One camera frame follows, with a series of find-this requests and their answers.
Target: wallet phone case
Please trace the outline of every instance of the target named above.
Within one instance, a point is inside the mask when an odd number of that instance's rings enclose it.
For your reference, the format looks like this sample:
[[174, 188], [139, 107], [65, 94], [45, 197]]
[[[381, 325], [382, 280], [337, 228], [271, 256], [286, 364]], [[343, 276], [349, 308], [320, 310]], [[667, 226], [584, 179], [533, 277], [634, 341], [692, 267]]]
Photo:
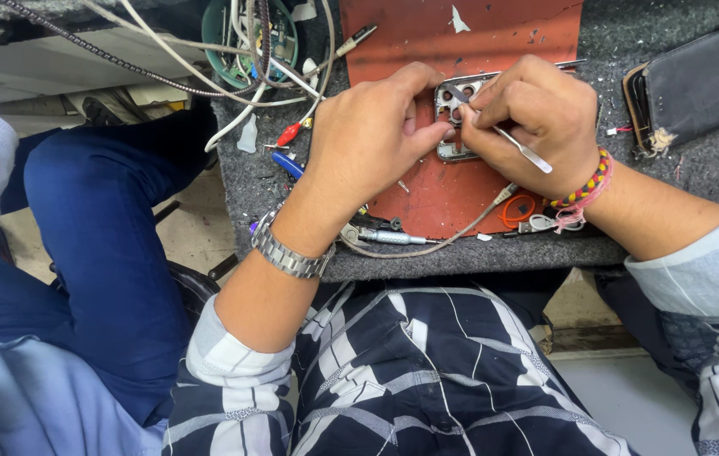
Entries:
[[719, 27], [629, 71], [624, 94], [642, 155], [718, 128]]

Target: blue trousers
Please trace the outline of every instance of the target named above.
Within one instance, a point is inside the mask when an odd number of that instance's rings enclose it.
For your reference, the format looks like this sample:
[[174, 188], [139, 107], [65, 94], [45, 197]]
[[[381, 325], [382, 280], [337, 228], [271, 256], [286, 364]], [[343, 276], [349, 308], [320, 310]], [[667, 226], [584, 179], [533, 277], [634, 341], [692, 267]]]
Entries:
[[0, 260], [0, 342], [32, 334], [75, 353], [142, 425], [168, 416], [191, 335], [151, 208], [203, 169], [203, 114], [25, 138], [0, 205], [30, 205], [67, 292]]

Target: black and white checkered shirt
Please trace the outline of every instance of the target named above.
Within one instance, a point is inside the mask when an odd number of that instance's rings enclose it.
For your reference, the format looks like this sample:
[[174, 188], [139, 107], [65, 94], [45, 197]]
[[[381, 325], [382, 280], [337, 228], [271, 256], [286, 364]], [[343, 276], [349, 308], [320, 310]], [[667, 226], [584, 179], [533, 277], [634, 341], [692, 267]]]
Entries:
[[[719, 227], [627, 260], [703, 399], [692, 435], [719, 454]], [[594, 422], [488, 290], [347, 283], [284, 351], [250, 350], [209, 302], [172, 394], [163, 454], [634, 454]], [[281, 399], [295, 370], [295, 420]]]

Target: finger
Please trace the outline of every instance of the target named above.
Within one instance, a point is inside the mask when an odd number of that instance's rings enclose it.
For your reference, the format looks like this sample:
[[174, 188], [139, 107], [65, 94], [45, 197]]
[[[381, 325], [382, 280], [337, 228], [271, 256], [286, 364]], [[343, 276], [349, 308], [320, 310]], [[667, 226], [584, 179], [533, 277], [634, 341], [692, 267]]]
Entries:
[[512, 119], [529, 133], [543, 136], [561, 124], [565, 111], [565, 103], [547, 90], [512, 81], [474, 120], [477, 128], [489, 128]]
[[423, 157], [427, 152], [435, 149], [438, 142], [448, 140], [455, 135], [455, 127], [449, 122], [435, 122], [428, 127], [420, 128], [412, 135], [406, 136], [402, 151], [412, 159]]
[[531, 148], [536, 151], [539, 147], [539, 136], [529, 133], [523, 127], [517, 126], [508, 131], [508, 133], [520, 144]]
[[552, 93], [562, 92], [575, 82], [575, 79], [535, 55], [524, 55], [506, 71], [490, 81], [485, 88], [478, 90], [474, 100], [470, 100], [475, 109], [484, 109], [503, 89], [513, 81], [527, 82]]
[[405, 109], [405, 123], [402, 125], [402, 133], [410, 136], [415, 132], [415, 100], [411, 100], [410, 105]]
[[514, 144], [498, 135], [495, 130], [476, 128], [472, 122], [475, 110], [469, 108], [468, 105], [461, 105], [459, 109], [466, 111], [462, 119], [461, 140], [471, 151], [496, 168], [520, 155], [520, 151]]
[[480, 86], [480, 88], [478, 89], [477, 92], [473, 93], [472, 96], [469, 97], [469, 102], [471, 103], [474, 99], [476, 99], [478, 97], [478, 95], [481, 94], [481, 92], [486, 92], [488, 90], [488, 88], [492, 87], [496, 83], [497, 79], [500, 78], [500, 75], [502, 75], [502, 74], [503, 74], [503, 72], [501, 71], [500, 73], [493, 76], [491, 79], [487, 80], [484, 85]]
[[413, 62], [400, 68], [388, 79], [402, 88], [408, 98], [413, 98], [425, 88], [433, 88], [441, 84], [446, 76], [422, 62]]

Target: light blue shirt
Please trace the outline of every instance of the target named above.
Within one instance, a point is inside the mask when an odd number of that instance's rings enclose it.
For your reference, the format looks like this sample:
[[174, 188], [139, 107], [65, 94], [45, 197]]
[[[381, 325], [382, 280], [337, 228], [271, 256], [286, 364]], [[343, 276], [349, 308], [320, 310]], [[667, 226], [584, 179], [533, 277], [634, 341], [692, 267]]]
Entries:
[[[0, 119], [0, 194], [16, 146]], [[69, 351], [32, 336], [0, 343], [0, 454], [158, 454], [165, 421], [141, 428]]]

